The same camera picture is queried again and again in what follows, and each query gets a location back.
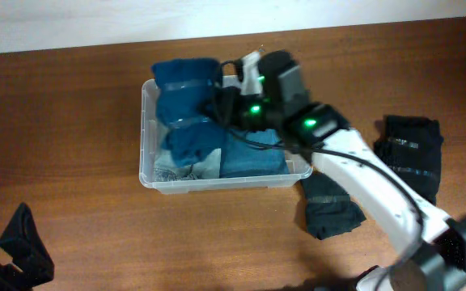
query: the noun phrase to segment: clear plastic bin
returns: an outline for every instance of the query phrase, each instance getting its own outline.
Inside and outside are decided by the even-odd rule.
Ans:
[[[238,86],[236,76],[225,76],[224,86]],[[142,137],[139,154],[139,180],[147,188],[158,189],[162,194],[188,193],[214,189],[235,189],[269,187],[291,187],[300,179],[312,173],[312,168],[299,155],[286,153],[288,175],[266,175],[243,178],[198,179],[189,181],[155,182],[152,171],[156,148],[159,146],[157,120],[155,118],[156,100],[159,89],[153,79],[146,81],[142,87]]]

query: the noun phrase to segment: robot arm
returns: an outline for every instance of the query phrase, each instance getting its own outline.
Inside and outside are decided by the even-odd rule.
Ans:
[[[350,154],[371,162],[400,183],[422,211],[425,229],[423,239],[431,243],[448,229],[449,215],[419,196],[391,169],[377,158],[355,129],[340,129],[324,140],[325,150]],[[330,154],[312,155],[312,165],[340,184],[365,208],[388,234],[400,254],[417,235],[417,215],[398,189],[378,172],[353,160]]]
[[[227,63],[241,71],[241,60]],[[455,221],[423,199],[373,154],[341,114],[326,104],[312,103],[299,65],[289,53],[269,53],[258,61],[257,69],[263,93],[241,95],[239,89],[222,89],[217,82],[211,117],[226,128],[275,129],[283,145],[263,145],[230,132],[264,150],[300,154],[340,184],[377,221],[405,263],[375,269],[358,282],[357,289],[377,289],[380,281],[380,291],[457,290],[465,286],[466,217]],[[410,248],[413,243],[418,246],[414,253]]]

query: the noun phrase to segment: wooden table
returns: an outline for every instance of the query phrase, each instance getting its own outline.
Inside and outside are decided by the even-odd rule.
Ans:
[[[291,51],[313,98],[369,143],[385,114],[438,119],[438,206],[466,213],[466,18],[0,54],[0,234],[26,201],[56,265],[37,290],[310,287],[395,259],[371,219],[324,241],[304,232],[298,185],[164,196],[139,183],[150,66],[260,48]]]

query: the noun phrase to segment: folded blue shirt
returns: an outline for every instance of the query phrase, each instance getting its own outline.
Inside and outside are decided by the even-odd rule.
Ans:
[[[273,129],[248,133],[246,138],[270,145],[280,141]],[[220,178],[284,174],[289,174],[289,169],[283,150],[256,150],[231,135],[227,136],[221,153]]]
[[[226,141],[226,131],[214,122],[203,122],[206,116],[199,111],[214,93],[218,67],[215,59],[197,58],[164,61],[151,68],[161,91],[156,117],[171,129],[161,146],[171,151],[178,167],[203,161]]]

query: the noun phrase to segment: black cloth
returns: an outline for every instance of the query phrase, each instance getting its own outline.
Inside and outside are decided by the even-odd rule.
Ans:
[[[386,116],[383,140],[375,154],[415,192],[436,205],[442,176],[442,143],[437,120]]]
[[[350,232],[366,220],[348,193],[327,175],[312,173],[301,180],[307,207],[307,232],[318,239]]]

